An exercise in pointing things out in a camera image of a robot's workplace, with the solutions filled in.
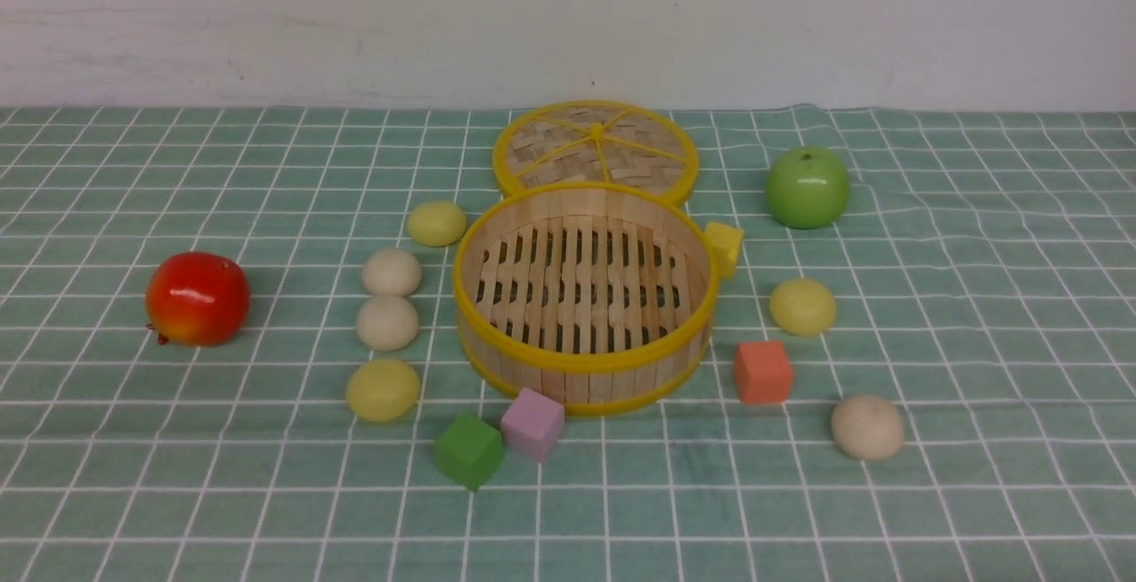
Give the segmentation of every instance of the green cube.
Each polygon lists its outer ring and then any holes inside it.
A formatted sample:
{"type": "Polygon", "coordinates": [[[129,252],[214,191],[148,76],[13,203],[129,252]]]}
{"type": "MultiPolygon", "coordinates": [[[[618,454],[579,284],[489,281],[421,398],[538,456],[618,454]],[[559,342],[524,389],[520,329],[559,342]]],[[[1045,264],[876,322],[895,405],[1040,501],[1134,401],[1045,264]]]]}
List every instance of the green cube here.
{"type": "Polygon", "coordinates": [[[470,491],[486,484],[502,459],[501,432],[470,413],[459,414],[434,442],[438,471],[470,491]]]}

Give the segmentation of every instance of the beige ball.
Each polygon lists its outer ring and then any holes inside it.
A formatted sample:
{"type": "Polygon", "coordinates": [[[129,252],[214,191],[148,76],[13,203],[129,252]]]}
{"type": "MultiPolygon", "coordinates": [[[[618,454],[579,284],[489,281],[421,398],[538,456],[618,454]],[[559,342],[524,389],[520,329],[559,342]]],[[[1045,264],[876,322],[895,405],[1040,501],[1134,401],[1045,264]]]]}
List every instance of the beige ball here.
{"type": "Polygon", "coordinates": [[[836,446],[857,460],[886,460],[903,448],[903,415],[878,396],[841,400],[833,410],[832,430],[836,446]]]}
{"type": "Polygon", "coordinates": [[[404,249],[381,249],[362,266],[362,285],[373,296],[410,296],[421,282],[421,264],[404,249]]]}
{"type": "Polygon", "coordinates": [[[359,340],[374,351],[394,351],[418,335],[418,310],[401,296],[374,296],[356,318],[359,340]]]}

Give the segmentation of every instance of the apple stem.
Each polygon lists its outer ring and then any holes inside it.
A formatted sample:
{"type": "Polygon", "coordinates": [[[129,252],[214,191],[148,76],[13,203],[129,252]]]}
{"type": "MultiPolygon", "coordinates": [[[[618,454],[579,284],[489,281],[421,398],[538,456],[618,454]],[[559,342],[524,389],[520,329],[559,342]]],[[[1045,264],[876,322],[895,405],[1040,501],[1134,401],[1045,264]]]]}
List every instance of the apple stem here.
{"type": "MultiPolygon", "coordinates": [[[[158,331],[158,329],[153,326],[153,323],[147,323],[145,324],[145,329],[148,329],[150,331],[158,331]]],[[[161,332],[158,332],[158,344],[161,346],[161,344],[166,344],[167,342],[169,342],[169,336],[167,336],[166,334],[164,334],[161,332]]]]}

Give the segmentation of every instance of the steamer basket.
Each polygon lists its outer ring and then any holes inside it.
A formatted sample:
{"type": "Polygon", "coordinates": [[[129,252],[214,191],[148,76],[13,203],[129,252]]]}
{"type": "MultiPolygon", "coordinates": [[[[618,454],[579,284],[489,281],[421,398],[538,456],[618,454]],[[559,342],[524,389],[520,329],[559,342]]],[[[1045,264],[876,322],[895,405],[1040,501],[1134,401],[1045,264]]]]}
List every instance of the steamer basket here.
{"type": "Polygon", "coordinates": [[[738,244],[716,243],[625,185],[526,190],[461,240],[458,333],[479,375],[510,398],[528,386],[574,416],[636,409],[698,367],[738,244]]]}

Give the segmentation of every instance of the steamer lid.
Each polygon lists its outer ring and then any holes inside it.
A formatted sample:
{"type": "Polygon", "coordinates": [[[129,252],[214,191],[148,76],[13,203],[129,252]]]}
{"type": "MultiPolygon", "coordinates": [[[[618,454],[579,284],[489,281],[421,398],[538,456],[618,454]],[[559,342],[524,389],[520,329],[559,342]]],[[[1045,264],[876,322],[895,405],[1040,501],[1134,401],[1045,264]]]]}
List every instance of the steamer lid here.
{"type": "Polygon", "coordinates": [[[504,128],[493,149],[493,173],[506,197],[594,181],[680,206],[694,191],[698,168],[698,149],[682,127],[613,101],[569,101],[528,111],[504,128]]]}

